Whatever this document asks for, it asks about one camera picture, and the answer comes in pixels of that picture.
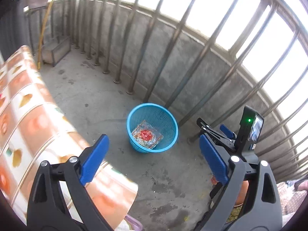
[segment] red item in bag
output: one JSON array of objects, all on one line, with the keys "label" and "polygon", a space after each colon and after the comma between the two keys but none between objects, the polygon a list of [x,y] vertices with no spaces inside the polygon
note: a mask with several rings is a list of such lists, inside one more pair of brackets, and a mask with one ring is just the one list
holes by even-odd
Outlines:
[{"label": "red item in bag", "polygon": [[144,129],[140,131],[140,138],[144,141],[150,141],[153,138],[153,134],[150,130]]}]

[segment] concrete wall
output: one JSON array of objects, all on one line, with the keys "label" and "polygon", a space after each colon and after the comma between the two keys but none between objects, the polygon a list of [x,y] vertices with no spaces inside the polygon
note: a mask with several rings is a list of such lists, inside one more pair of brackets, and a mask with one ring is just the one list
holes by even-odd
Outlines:
[{"label": "concrete wall", "polygon": [[[88,50],[88,25],[90,21],[90,7],[93,6],[93,1],[87,3],[86,9],[86,20],[85,27],[80,29],[80,37],[83,34],[86,35],[86,51]],[[99,11],[102,6],[101,2],[96,2],[94,5],[93,13],[93,27],[92,27],[92,54],[95,54],[95,46],[97,42],[97,27],[99,19]],[[67,1],[65,9],[65,17],[68,16],[69,3]],[[114,9],[114,4],[107,3],[106,11],[103,20],[103,27],[101,32],[101,55],[100,58],[101,65],[104,66],[107,49],[107,35],[109,31],[109,25],[111,22],[111,17]],[[110,52],[110,70],[114,71],[121,59],[121,53],[123,48],[123,35],[124,29],[127,21],[127,17],[130,13],[130,9],[124,6],[120,6],[118,17],[115,23],[115,29],[112,36],[111,52]],[[62,19],[62,6],[61,2],[56,2],[54,5],[54,28],[61,28]],[[35,20],[32,23],[32,35],[35,35],[37,39],[37,26],[35,27]],[[134,18],[129,40],[127,43],[126,54],[124,57],[123,69],[121,80],[124,86],[127,88],[130,76],[133,74],[134,66],[136,63],[136,56],[141,48],[141,44],[146,33],[147,24],[150,20],[149,15],[142,12],[136,13]],[[74,23],[75,33],[77,32],[76,23]],[[164,50],[172,37],[175,27],[162,20],[156,22],[155,28],[153,30],[152,36],[150,38],[149,44],[147,46],[146,53],[144,55],[143,61],[141,63],[140,70],[137,76],[137,83],[135,86],[135,92],[140,98],[143,98],[146,92],[146,88],[149,87],[151,79],[154,75],[155,69],[164,53]],[[153,90],[153,94],[150,97],[150,102],[159,103],[164,105],[171,93],[174,91],[176,86],[179,84],[180,80],[188,70],[188,68],[193,63],[197,54],[203,48],[203,43],[197,41],[191,35],[182,32],[170,58],[159,77],[159,80]],[[201,65],[198,67],[196,72],[193,74],[192,78],[189,80],[183,91],[179,94],[177,99],[174,101],[170,107],[170,111],[175,115],[176,119],[179,121],[186,113],[188,113],[205,95],[205,93],[216,83],[216,81],[224,75],[230,66],[223,61],[219,56],[210,52],[206,55]],[[196,119],[198,117],[203,118],[206,122],[212,122],[228,108],[230,108],[235,102],[237,102],[246,92],[251,89],[251,86],[238,74],[235,73],[224,85],[223,87],[211,98],[211,100],[202,107],[199,112],[197,112],[190,121],[182,127],[180,130],[187,129],[190,135],[195,133],[198,129],[195,125]],[[268,105],[261,99],[259,94],[256,94],[252,99],[247,102],[247,105],[256,109],[259,112],[264,111]],[[243,107],[237,110],[232,116],[224,121],[224,124],[228,126],[231,130],[236,131],[239,128],[239,121],[243,112]],[[263,127],[263,133],[272,128],[277,124],[277,115],[275,117],[274,113],[269,114],[265,118],[265,123]],[[285,131],[283,129],[278,130],[276,133],[263,140],[257,144],[256,151],[259,152],[270,145],[274,144],[278,140],[285,137]],[[271,160],[276,157],[279,153],[290,148],[291,143],[286,142],[285,144],[279,146],[275,150],[263,155],[260,159]],[[279,164],[284,164],[285,160],[292,156],[294,153],[273,162],[271,165],[277,166]]]}]

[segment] concrete floor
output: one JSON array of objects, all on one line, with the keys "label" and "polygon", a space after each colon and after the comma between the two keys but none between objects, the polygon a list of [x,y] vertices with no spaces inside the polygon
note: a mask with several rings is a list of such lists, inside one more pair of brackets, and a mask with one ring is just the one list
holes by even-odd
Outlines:
[{"label": "concrete floor", "polygon": [[126,132],[129,112],[141,100],[113,83],[80,50],[72,51],[56,67],[43,65],[41,74],[55,101],[78,132],[93,143],[110,138],[106,156],[114,167],[139,185],[129,214],[145,231],[190,231],[208,209],[212,173],[198,143],[189,146],[185,130],[168,151],[141,154],[132,149]]}]

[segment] blue plastic basket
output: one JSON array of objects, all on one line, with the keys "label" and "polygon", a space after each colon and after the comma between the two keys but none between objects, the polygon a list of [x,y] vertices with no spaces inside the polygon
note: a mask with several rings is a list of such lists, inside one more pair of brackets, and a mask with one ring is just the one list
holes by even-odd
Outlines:
[{"label": "blue plastic basket", "polygon": [[[141,146],[131,134],[144,120],[163,135],[163,138],[153,149]],[[179,134],[177,122],[173,115],[164,107],[153,103],[143,103],[135,107],[128,115],[126,127],[132,147],[141,153],[166,151],[175,144]]]}]

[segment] metal bar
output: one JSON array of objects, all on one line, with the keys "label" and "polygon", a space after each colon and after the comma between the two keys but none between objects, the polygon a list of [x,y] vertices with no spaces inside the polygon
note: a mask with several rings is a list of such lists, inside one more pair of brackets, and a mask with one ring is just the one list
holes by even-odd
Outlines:
[{"label": "metal bar", "polygon": [[301,29],[301,34],[299,38],[301,43],[305,46],[304,51],[308,55],[308,44],[307,44],[308,33],[304,25],[284,0],[272,0],[272,1],[274,3],[279,4],[278,13],[284,18],[284,20],[287,22],[289,26],[294,27],[296,25]]},{"label": "metal bar", "polygon": [[147,89],[147,93],[144,96],[143,103],[148,102],[148,100],[149,100],[149,98],[150,98],[150,96],[152,94],[152,91],[153,91],[153,89],[154,89],[154,87],[155,87],[155,85],[156,85],[156,83],[158,81],[158,78],[161,75],[161,72],[163,71],[163,69],[164,69],[164,67],[165,67],[165,65],[166,65],[166,63],[167,63],[167,61],[169,59],[169,56],[170,56],[170,54],[171,54],[171,52],[173,50],[173,47],[175,46],[175,44],[176,44],[176,42],[177,42],[177,40],[178,40],[178,38],[179,38],[179,36],[180,36],[180,34],[182,32],[182,29],[185,26],[185,22],[186,22],[186,20],[187,20],[187,18],[189,16],[189,13],[190,13],[194,3],[195,3],[195,0],[191,0],[191,2],[189,4],[188,8],[186,9],[186,11],[185,11],[181,21],[177,25],[176,30],[173,32],[173,35],[172,35],[172,37],[171,37],[171,39],[170,39],[170,41],[169,41],[169,43],[167,45],[167,48],[166,48],[166,50],[165,50],[165,52],[164,52],[164,54],[163,54],[163,56],[162,56],[162,58],[161,58],[161,60],[160,60],[160,62],[158,64],[158,67],[156,68],[156,71],[155,71],[155,74],[154,74],[154,76],[152,78],[150,86]]},{"label": "metal bar", "polygon": [[306,156],[305,158],[301,159],[300,161],[298,161],[297,163],[293,163],[292,166],[288,167],[286,170],[283,170],[277,174],[275,174],[275,177],[281,177],[281,176],[287,176],[287,175],[290,175],[292,174],[293,172],[303,168],[305,165],[308,164],[308,156]]},{"label": "metal bar", "polygon": [[92,59],[92,56],[91,56],[91,44],[92,44],[93,12],[94,12],[95,3],[96,3],[96,0],[93,0],[93,6],[91,6],[90,21],[89,21],[89,32],[88,32],[89,52],[88,52],[88,56],[87,56],[88,60]]},{"label": "metal bar", "polygon": [[282,126],[286,125],[286,123],[291,120],[308,102],[308,98],[299,106],[290,116],[285,118],[283,121],[281,121],[276,126],[272,127],[270,130],[268,130],[266,133],[260,136],[258,142],[261,142],[265,138],[269,137],[271,134],[275,133],[278,129],[280,129]]},{"label": "metal bar", "polygon": [[98,27],[97,27],[97,44],[96,44],[96,58],[95,58],[95,65],[96,66],[100,66],[100,62],[99,62],[99,57],[100,57],[100,42],[101,42],[101,38],[102,38],[102,26],[103,26],[103,19],[104,19],[104,14],[105,14],[105,10],[106,10],[106,3],[107,0],[104,0],[103,6],[100,10],[100,19],[98,21]]},{"label": "metal bar", "polygon": [[281,178],[279,178],[277,181],[278,182],[282,182],[282,181],[286,181],[286,180],[294,180],[294,179],[300,179],[302,177],[305,177],[307,176],[307,172],[308,172],[308,167],[302,171],[298,171],[297,173],[289,173],[287,174],[286,176],[283,176]]},{"label": "metal bar", "polygon": [[54,38],[54,7],[51,7],[50,12],[50,28],[51,28],[51,38]]},{"label": "metal bar", "polygon": [[122,70],[124,55],[125,55],[125,51],[126,51],[127,40],[128,40],[128,37],[129,37],[129,33],[131,31],[131,25],[132,25],[132,22],[134,20],[135,14],[136,14],[136,10],[138,8],[138,2],[139,2],[139,0],[135,0],[134,6],[133,6],[132,10],[130,11],[130,14],[128,15],[128,18],[127,18],[126,27],[125,27],[125,31],[124,31],[124,37],[123,37],[123,48],[122,48],[121,60],[120,60],[119,67],[118,67],[118,70],[117,70],[116,75],[115,75],[115,79],[113,81],[116,84],[119,84],[121,82],[121,70]]},{"label": "metal bar", "polygon": [[235,56],[236,53],[240,50],[240,48],[243,46],[244,42],[247,40],[252,30],[255,28],[261,16],[263,15],[268,4],[269,4],[268,1],[264,1],[264,0],[260,1],[260,4],[257,7],[254,15],[250,19],[249,23],[247,24],[247,26],[245,27],[245,29],[243,30],[239,38],[235,41],[235,43],[229,49],[229,54],[231,56]]},{"label": "metal bar", "polygon": [[239,56],[239,58],[232,64],[231,68],[229,71],[219,79],[218,82],[208,91],[205,96],[193,107],[193,109],[183,117],[183,119],[180,120],[179,126],[182,126],[185,122],[187,122],[197,111],[199,111],[204,104],[206,104],[212,96],[225,84],[225,82],[236,72],[238,67],[241,65],[242,61],[246,58],[250,50],[253,48],[257,40],[260,38],[262,33],[264,32],[266,26],[270,22],[272,16],[277,10],[277,5],[272,4],[271,10],[269,14],[267,15],[263,25],[259,29],[258,33],[255,35],[255,37],[252,39],[251,43],[247,46],[247,48],[243,51],[243,53]]},{"label": "metal bar", "polygon": [[292,146],[290,149],[288,149],[286,152],[279,154],[279,156],[275,157],[273,160],[268,160],[268,162],[274,162],[279,160],[280,158],[286,156],[287,154],[291,153],[292,151],[294,151],[299,145],[301,145],[304,141],[306,141],[308,139],[308,136],[306,136],[303,140],[301,140],[299,143],[295,144],[294,146]]},{"label": "metal bar", "polygon": [[81,43],[80,43],[80,47],[81,47],[81,51],[80,53],[84,54],[86,51],[84,50],[84,44],[86,41],[86,17],[87,17],[87,3],[89,2],[89,0],[85,0],[84,3],[84,7],[83,7],[83,12],[82,12],[82,16],[81,16],[81,30],[83,32],[82,37],[81,37]]},{"label": "metal bar", "polygon": [[191,137],[188,137],[188,138],[187,138],[187,143],[188,143],[189,145],[193,144],[193,143],[199,138],[199,133],[200,133],[200,132],[196,133],[195,135],[193,135],[193,136],[191,136]]},{"label": "metal bar", "polygon": [[279,60],[276,62],[276,64],[271,68],[271,70],[249,91],[247,92],[238,102],[236,102],[231,108],[229,108],[225,113],[223,113],[221,116],[219,116],[216,120],[214,120],[210,125],[211,127],[216,127],[218,124],[223,122],[225,119],[230,117],[235,111],[237,111],[240,107],[242,107],[247,101],[249,101],[263,86],[264,84],[269,80],[269,78],[273,75],[273,73],[278,69],[278,67],[281,65],[285,57],[290,52],[293,44],[297,40],[299,35],[299,31],[295,31],[294,35],[292,37],[292,40],[290,41],[290,44],[286,48],[286,50],[283,52]]},{"label": "metal bar", "polygon": [[109,59],[110,59],[110,50],[111,50],[111,41],[112,41],[112,35],[113,35],[113,30],[114,30],[114,26],[115,26],[115,20],[117,18],[118,15],[118,10],[119,10],[119,5],[120,5],[121,0],[117,0],[115,7],[113,9],[113,16],[111,18],[111,22],[110,22],[110,27],[109,27],[109,31],[108,31],[108,43],[107,43],[107,56],[106,56],[106,63],[104,66],[104,70],[103,73],[104,74],[109,74]]},{"label": "metal bar", "polygon": [[159,0],[158,5],[156,7],[156,10],[155,10],[151,20],[149,21],[149,24],[147,25],[147,31],[146,31],[146,34],[143,38],[141,49],[140,49],[138,56],[136,58],[137,61],[136,61],[134,73],[131,77],[128,90],[126,91],[129,95],[132,95],[134,93],[134,86],[135,86],[137,74],[138,74],[142,59],[144,57],[145,51],[147,49],[147,44],[149,43],[150,36],[152,35],[154,25],[155,25],[159,15],[161,14],[161,5],[163,4],[163,1],[164,0]]},{"label": "metal bar", "polygon": [[62,25],[61,25],[61,31],[62,31],[62,35],[65,35],[65,29],[64,29],[64,25],[65,25],[65,0],[63,0],[62,2]]},{"label": "metal bar", "polygon": [[273,145],[271,145],[271,146],[267,147],[266,149],[262,150],[261,152],[257,153],[257,156],[264,155],[264,154],[274,150],[275,148],[279,147],[280,145],[282,145],[286,141],[290,140],[296,133],[298,133],[304,126],[306,126],[307,123],[308,123],[308,120],[304,124],[302,124],[297,130],[295,130],[294,132],[288,134],[282,140],[274,143]]},{"label": "metal bar", "polygon": [[81,3],[82,3],[82,0],[79,0],[79,3],[78,3],[78,8],[77,8],[77,25],[76,25],[76,41],[75,41],[75,49],[79,49],[79,30],[80,30],[80,25],[79,25],[79,22],[80,22],[80,13],[81,13]]},{"label": "metal bar", "polygon": [[40,33],[42,32],[42,23],[43,23],[43,18],[42,18],[42,8],[39,9],[38,11],[38,17],[39,17],[39,31]]},{"label": "metal bar", "polygon": [[72,3],[73,0],[69,0],[69,7],[68,7],[68,11],[67,11],[67,22],[66,22],[66,32],[67,35],[71,36],[71,20],[72,20]]},{"label": "metal bar", "polygon": [[74,22],[75,22],[76,4],[77,4],[77,0],[73,0],[72,20],[70,22],[70,28],[71,28],[70,44],[74,44],[75,42],[75,23]]},{"label": "metal bar", "polygon": [[284,160],[283,164],[279,165],[279,166],[275,166],[275,167],[271,167],[272,170],[278,169],[280,167],[283,167],[286,164],[289,164],[289,162],[293,161],[294,159],[298,158],[301,154],[303,154],[305,151],[308,150],[308,147],[306,147],[304,150],[302,150],[301,152],[297,153],[296,155],[293,155],[292,157]]},{"label": "metal bar", "polygon": [[199,52],[197,58],[194,60],[193,64],[190,66],[189,70],[186,72],[184,77],[182,78],[179,85],[176,87],[176,89],[173,91],[171,96],[169,97],[168,101],[165,104],[165,108],[169,108],[170,105],[174,102],[174,100],[178,97],[180,92],[183,90],[189,79],[192,77],[192,75],[195,73],[196,69],[199,67],[201,62],[203,61],[206,54],[211,50],[211,46],[215,43],[219,33],[221,32],[222,28],[224,27],[226,21],[228,20],[230,14],[232,13],[234,7],[236,6],[238,0],[233,0],[231,6],[229,7],[227,13],[222,18],[221,22],[215,29],[214,33],[210,37],[210,39],[205,43],[204,48]]},{"label": "metal bar", "polygon": [[31,49],[32,49],[32,54],[35,53],[34,47],[33,47],[33,39],[32,39],[32,30],[31,30],[31,11],[28,10],[28,29],[29,29],[29,37],[30,37],[30,45],[31,45]]},{"label": "metal bar", "polygon": [[285,98],[287,98],[291,92],[297,87],[297,85],[301,82],[301,80],[304,78],[304,76],[308,72],[308,65],[301,74],[301,76],[297,79],[297,81],[292,85],[292,87],[282,96],[280,97],[272,106],[267,108],[264,112],[261,113],[263,117],[266,117],[268,114],[270,114],[273,110],[275,110],[283,101]]}]

